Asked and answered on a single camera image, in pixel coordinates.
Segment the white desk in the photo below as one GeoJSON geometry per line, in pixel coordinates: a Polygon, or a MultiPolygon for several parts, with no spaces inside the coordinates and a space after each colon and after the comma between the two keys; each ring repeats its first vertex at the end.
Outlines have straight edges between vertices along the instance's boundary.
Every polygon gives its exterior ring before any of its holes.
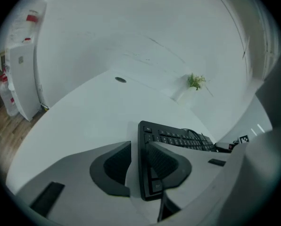
{"type": "MultiPolygon", "coordinates": [[[[176,128],[190,128],[211,138],[201,121],[172,99],[109,70],[84,83],[56,103],[35,124],[16,153],[8,171],[6,185],[12,193],[59,159],[116,142],[131,141],[137,153],[140,121],[176,128]],[[115,77],[124,78],[120,83],[115,77]]],[[[132,160],[128,170],[137,168],[132,160]]],[[[144,202],[140,197],[138,175],[127,178],[131,200],[140,211],[156,222],[160,201],[144,202]]]]}

